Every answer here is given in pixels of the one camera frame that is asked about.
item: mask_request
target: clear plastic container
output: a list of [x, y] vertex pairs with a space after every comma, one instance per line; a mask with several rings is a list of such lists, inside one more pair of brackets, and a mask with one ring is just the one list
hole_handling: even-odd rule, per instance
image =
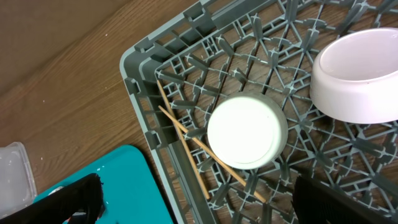
[[31, 205], [36, 196], [24, 145], [14, 142], [0, 147], [0, 219]]

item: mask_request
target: chopstick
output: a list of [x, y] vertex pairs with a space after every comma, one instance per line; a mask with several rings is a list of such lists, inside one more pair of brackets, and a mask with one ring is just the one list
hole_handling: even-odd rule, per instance
[[195, 173], [195, 175], [196, 175], [196, 177], [197, 177], [197, 179], [198, 179], [198, 181], [199, 181], [199, 185], [200, 185], [201, 191], [202, 191], [203, 194], [205, 195], [205, 198], [206, 198], [206, 199], [210, 199], [209, 192], [207, 191], [207, 188], [206, 188], [206, 186], [205, 186], [205, 183], [204, 183], [203, 179], [201, 178], [201, 176], [200, 176], [200, 174], [199, 174], [199, 171], [198, 171], [198, 168], [197, 168], [197, 164], [196, 164], [196, 162], [193, 160], [193, 157], [192, 157], [192, 154], [191, 154], [191, 150], [189, 150], [188, 144], [187, 144], [187, 142], [185, 141], [185, 138], [184, 138], [184, 136], [183, 136], [183, 134], [182, 134], [182, 132], [181, 132], [181, 129], [178, 128], [178, 124], [180, 124], [180, 123], [179, 123], [179, 121], [177, 121], [177, 120], [175, 119], [175, 114], [174, 114], [174, 112], [173, 112], [173, 110], [172, 110], [172, 108], [171, 108], [171, 106], [170, 106], [169, 100], [167, 99], [166, 93], [164, 92], [163, 86], [162, 86], [162, 84], [160, 83], [159, 80], [157, 81], [157, 86], [159, 87], [160, 94], [162, 95], [162, 98], [163, 98], [163, 100], [164, 100], [164, 103], [166, 104], [166, 107], [167, 107], [167, 109], [168, 109], [168, 111], [169, 111], [169, 113], [170, 113], [170, 114], [168, 113], [168, 115], [170, 115], [171, 117], [174, 118], [174, 120], [173, 120], [174, 127], [175, 127], [175, 129], [177, 130], [178, 137], [180, 138], [180, 140], [181, 140], [181, 142], [182, 142], [182, 145], [184, 146], [184, 149], [185, 149], [185, 152], [187, 153], [189, 162], [191, 163], [191, 166], [192, 166], [192, 168], [193, 168], [193, 171], [194, 171], [194, 173]]
[[[174, 123], [174, 125], [177, 125], [179, 129], [181, 129], [183, 132], [187, 133], [188, 129], [184, 127], [177, 119], [175, 119], [171, 114], [169, 114], [163, 107], [159, 106], [159, 109], [166, 114]], [[192, 138], [207, 154], [209, 154], [216, 162], [218, 162], [225, 170], [227, 170], [236, 180], [239, 181], [243, 186], [246, 186], [246, 181], [239, 176], [232, 168], [230, 168], [228, 165], [226, 165], [223, 161], [221, 161], [216, 154], [212, 150], [210, 150], [205, 143], [201, 142], [197, 138]], [[267, 200], [257, 191], [254, 192], [254, 196], [256, 196], [262, 203], [265, 203]]]

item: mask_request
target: turquoise board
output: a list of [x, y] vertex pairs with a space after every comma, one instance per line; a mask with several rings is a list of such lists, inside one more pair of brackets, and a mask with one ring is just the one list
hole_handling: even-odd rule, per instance
[[96, 223], [173, 223], [144, 156], [133, 146], [115, 149], [41, 193], [35, 201], [91, 173], [97, 173], [104, 183], [106, 210]]

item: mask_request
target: dish rack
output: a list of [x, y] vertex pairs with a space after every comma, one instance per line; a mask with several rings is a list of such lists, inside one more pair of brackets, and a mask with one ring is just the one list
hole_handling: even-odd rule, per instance
[[[382, 26], [398, 27], [397, 0], [202, 0], [127, 50], [121, 75], [178, 223], [298, 223], [290, 201], [300, 174], [398, 220], [398, 122], [345, 123], [309, 98], [311, 67], [322, 48]], [[209, 201], [173, 124], [158, 109], [164, 102], [157, 79], [190, 130], [185, 139]], [[245, 187], [191, 140], [206, 142], [211, 112], [238, 91], [271, 97], [289, 125], [274, 162], [236, 170]]]

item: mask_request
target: upside-down white cup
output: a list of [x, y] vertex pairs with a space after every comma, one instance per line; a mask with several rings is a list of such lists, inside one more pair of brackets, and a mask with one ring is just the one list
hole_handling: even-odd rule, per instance
[[274, 160], [287, 141], [281, 108], [260, 93], [235, 93], [216, 107], [207, 135], [211, 149], [225, 164], [255, 169]]
[[350, 123], [398, 119], [398, 29], [355, 32], [316, 57], [310, 96], [326, 115]]

